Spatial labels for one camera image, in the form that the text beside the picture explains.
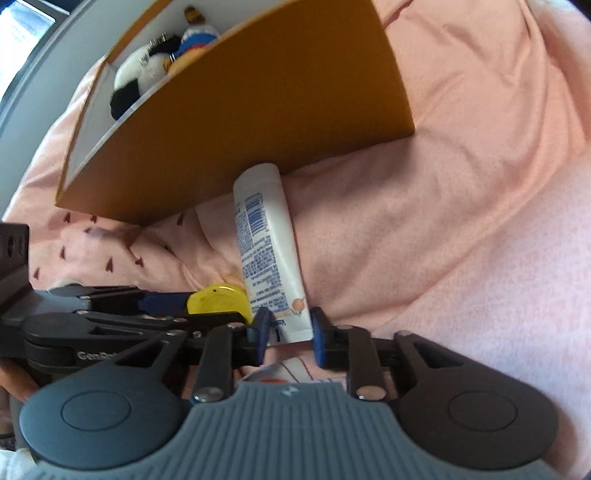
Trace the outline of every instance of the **black circular pad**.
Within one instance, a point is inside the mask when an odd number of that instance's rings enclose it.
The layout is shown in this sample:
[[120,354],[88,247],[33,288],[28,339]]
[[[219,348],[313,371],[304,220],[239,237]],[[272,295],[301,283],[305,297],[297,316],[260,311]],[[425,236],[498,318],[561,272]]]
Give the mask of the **black circular pad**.
[[113,392],[85,392],[64,403],[61,416],[71,427],[99,432],[116,427],[131,413],[129,400]]
[[183,403],[149,369],[82,370],[37,392],[20,415],[31,451],[53,465],[104,470],[164,446],[184,420]]
[[417,335],[395,339],[413,379],[397,416],[419,447],[481,471],[526,465],[550,448],[558,417],[535,388]]
[[517,409],[505,397],[492,392],[464,392],[449,402],[453,421],[474,432],[502,430],[517,417]]

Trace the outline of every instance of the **gripper logo text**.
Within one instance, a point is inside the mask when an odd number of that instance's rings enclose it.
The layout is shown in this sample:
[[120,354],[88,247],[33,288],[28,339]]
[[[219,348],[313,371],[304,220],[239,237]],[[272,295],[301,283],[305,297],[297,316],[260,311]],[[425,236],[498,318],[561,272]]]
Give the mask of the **gripper logo text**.
[[108,360],[111,357],[117,355],[116,353],[107,353],[107,352],[99,352],[99,353],[86,353],[86,352],[78,352],[76,354],[80,360]]

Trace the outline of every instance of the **window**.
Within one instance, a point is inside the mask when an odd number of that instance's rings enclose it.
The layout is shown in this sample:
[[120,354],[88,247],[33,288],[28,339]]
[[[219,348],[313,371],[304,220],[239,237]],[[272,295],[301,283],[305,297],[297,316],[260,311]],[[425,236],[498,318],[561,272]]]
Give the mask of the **window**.
[[41,0],[16,0],[0,13],[0,99],[66,18],[66,11]]

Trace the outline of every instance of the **black and white plush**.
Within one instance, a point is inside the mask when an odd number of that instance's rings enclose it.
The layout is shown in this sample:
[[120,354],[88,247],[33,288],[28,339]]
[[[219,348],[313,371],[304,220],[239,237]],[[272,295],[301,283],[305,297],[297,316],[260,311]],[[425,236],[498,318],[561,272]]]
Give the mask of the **black and white plush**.
[[166,77],[164,61],[178,50],[181,38],[163,35],[138,48],[115,74],[111,116],[118,120],[140,97]]

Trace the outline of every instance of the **pink fabric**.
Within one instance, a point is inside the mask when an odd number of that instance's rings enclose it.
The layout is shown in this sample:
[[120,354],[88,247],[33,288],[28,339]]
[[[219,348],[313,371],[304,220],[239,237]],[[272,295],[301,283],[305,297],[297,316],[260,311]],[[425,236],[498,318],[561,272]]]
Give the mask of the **pink fabric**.
[[[538,387],[561,412],[548,459],[579,479],[591,469],[591,24],[557,1],[375,3],[417,132],[284,179],[310,304]],[[33,285],[241,283],[230,195],[147,229],[53,206],[95,73],[5,216],[31,225]],[[327,376],[309,350],[268,360],[301,355]]]

